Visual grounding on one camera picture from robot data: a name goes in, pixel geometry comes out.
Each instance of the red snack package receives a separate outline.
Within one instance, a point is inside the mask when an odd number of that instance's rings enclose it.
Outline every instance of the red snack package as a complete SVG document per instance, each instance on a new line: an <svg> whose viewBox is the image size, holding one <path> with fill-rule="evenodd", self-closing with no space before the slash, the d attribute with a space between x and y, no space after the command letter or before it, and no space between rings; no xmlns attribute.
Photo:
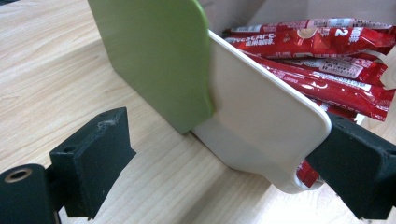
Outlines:
<svg viewBox="0 0 396 224"><path fill-rule="evenodd" d="M234 47L263 58L337 58L375 50L387 54L395 45L392 35L364 28L315 28L248 37L225 38Z"/></svg>
<svg viewBox="0 0 396 224"><path fill-rule="evenodd" d="M301 30L316 27L332 27L332 28L354 28L364 27L376 30L385 34L394 34L395 28L393 25L381 22L358 20L353 18L329 18L329 19L312 19L305 21L285 21L279 23L268 23L263 25L253 25L232 28L224 31L230 35L258 35L265 33L284 32L291 30Z"/></svg>
<svg viewBox="0 0 396 224"><path fill-rule="evenodd" d="M309 188L319 179L319 173L309 165L308 161L300 163L296 175Z"/></svg>
<svg viewBox="0 0 396 224"><path fill-rule="evenodd" d="M396 91L247 55L297 91L373 119L385 120Z"/></svg>
<svg viewBox="0 0 396 224"><path fill-rule="evenodd" d="M346 109L341 108L341 107L336 106L336 105L329 105L329 104L324 103L324 102L322 102L322 101L320 101L318 99L314 99L314 98L311 98L311 97L308 97L308 99L310 99L311 101L316 103L324 111L332 113L334 115L341 116L341 117L349 119L351 121L355 121L355 118L358 115L358 113L356 113L354 111L346 110Z"/></svg>
<svg viewBox="0 0 396 224"><path fill-rule="evenodd" d="M381 76L387 70L383 63L376 63L370 60L350 58L350 59L297 59L279 60L295 67L301 67L312 71L347 77L359 82L364 82L376 86L384 86L380 81Z"/></svg>

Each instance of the bolt hole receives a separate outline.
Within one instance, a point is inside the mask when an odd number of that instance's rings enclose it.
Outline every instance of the bolt hole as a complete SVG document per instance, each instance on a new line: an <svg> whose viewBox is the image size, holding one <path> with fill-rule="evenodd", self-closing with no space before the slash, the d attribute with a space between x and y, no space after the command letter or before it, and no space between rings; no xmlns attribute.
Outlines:
<svg viewBox="0 0 396 224"><path fill-rule="evenodd" d="M33 172L32 169L22 168L20 170L16 170L16 171L12 172L11 174L9 174L6 177L5 181L8 184L18 182L18 181L21 181L24 178L28 177L32 172Z"/></svg>
<svg viewBox="0 0 396 224"><path fill-rule="evenodd" d="M72 152L74 151L74 149L76 149L75 147L67 147L64 149L64 152Z"/></svg>

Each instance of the light wood surface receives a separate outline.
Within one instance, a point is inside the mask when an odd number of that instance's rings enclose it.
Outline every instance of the light wood surface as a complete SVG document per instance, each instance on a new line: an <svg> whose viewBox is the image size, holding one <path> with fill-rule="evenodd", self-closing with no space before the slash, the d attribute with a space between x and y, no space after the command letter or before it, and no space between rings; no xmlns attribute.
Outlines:
<svg viewBox="0 0 396 224"><path fill-rule="evenodd" d="M285 194L178 134L113 71L85 0L21 0L0 7L0 24L0 172L49 166L49 152L84 123L128 108L137 155L95 220L61 211L63 223L396 223L394 210L388 221L357 220L327 185ZM395 124L396 104L386 122L362 125L395 144Z"/></svg>

